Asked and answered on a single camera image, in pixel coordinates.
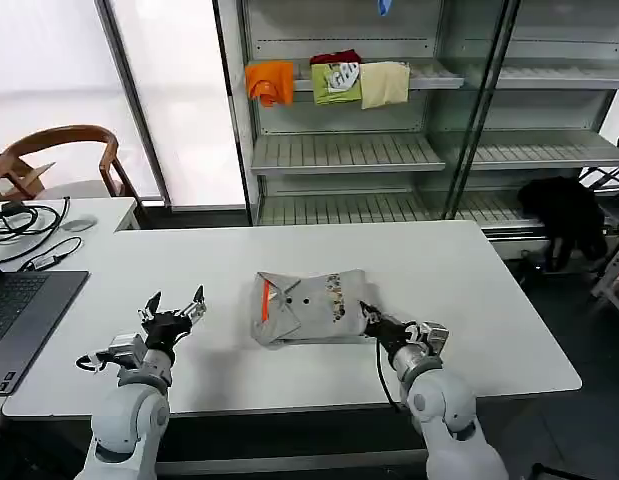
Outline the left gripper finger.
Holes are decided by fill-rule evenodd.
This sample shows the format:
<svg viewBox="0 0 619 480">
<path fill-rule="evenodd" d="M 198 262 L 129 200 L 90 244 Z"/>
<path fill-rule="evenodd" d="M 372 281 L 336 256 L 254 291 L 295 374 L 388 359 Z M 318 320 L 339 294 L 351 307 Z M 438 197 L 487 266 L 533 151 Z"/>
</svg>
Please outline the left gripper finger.
<svg viewBox="0 0 619 480">
<path fill-rule="evenodd" d="M 142 321 L 152 321 L 158 311 L 161 300 L 161 292 L 156 292 L 145 304 L 143 309 L 138 310 L 138 315 Z"/>
<path fill-rule="evenodd" d="M 180 311 L 180 315 L 187 318 L 190 322 L 198 322 L 204 316 L 206 310 L 204 286 L 200 285 L 192 301 Z"/>
</svg>

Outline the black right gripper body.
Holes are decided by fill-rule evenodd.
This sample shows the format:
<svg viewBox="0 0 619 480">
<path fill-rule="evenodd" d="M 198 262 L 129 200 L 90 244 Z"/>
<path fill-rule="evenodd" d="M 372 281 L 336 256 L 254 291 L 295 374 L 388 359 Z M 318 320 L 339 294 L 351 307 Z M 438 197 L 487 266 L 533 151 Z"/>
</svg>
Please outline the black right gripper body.
<svg viewBox="0 0 619 480">
<path fill-rule="evenodd" d="M 377 339 L 387 353 L 397 353 L 411 339 L 407 328 L 388 317 L 375 317 L 367 322 L 364 334 Z"/>
</svg>

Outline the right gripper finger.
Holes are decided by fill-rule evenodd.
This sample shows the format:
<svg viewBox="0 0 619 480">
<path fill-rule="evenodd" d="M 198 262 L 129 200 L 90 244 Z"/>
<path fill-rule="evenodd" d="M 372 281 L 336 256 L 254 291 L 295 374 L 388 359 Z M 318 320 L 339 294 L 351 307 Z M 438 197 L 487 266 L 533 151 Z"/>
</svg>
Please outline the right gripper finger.
<svg viewBox="0 0 619 480">
<path fill-rule="evenodd" d="M 383 321 L 383 313 L 377 307 L 364 301 L 360 301 L 359 304 L 367 326 L 379 324 Z"/>
</svg>

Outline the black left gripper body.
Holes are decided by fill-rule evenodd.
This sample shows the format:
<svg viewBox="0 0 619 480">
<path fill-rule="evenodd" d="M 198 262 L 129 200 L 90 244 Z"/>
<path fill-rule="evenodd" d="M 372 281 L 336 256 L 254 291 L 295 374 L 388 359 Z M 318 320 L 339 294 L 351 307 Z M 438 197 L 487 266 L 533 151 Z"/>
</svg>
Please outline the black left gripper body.
<svg viewBox="0 0 619 480">
<path fill-rule="evenodd" d="M 145 345 L 148 349 L 172 349 L 192 329 L 190 318 L 177 311 L 156 313 L 144 319 L 141 325 L 146 333 Z"/>
</svg>

